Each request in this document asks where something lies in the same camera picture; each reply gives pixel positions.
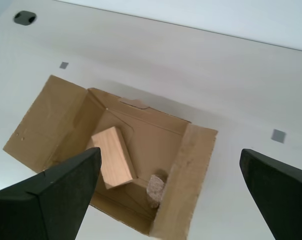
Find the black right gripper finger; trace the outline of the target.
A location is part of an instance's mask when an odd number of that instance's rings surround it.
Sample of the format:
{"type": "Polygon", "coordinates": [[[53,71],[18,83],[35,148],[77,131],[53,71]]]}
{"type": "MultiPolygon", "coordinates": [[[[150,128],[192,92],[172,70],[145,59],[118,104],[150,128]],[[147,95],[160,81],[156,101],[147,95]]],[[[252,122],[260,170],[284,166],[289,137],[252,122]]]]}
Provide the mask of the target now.
{"type": "Polygon", "coordinates": [[[241,151],[239,166],[274,238],[302,240],[302,170],[252,149],[241,151]]]}
{"type": "Polygon", "coordinates": [[[100,148],[0,190],[0,240],[74,240],[94,194],[100,148]]]}

